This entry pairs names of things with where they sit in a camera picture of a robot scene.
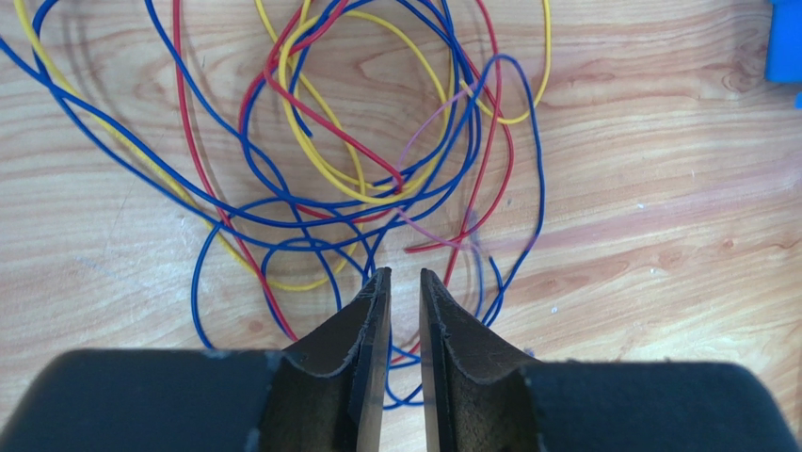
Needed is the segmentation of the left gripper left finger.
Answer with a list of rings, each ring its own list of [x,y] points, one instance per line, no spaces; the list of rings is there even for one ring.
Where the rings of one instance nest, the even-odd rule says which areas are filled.
[[[78,349],[33,381],[5,451],[375,451],[391,271],[280,350]]]

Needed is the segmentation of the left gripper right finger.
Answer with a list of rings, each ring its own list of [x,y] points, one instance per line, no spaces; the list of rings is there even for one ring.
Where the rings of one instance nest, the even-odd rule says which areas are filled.
[[[774,398],[742,366],[543,362],[420,275],[431,451],[795,451]]]

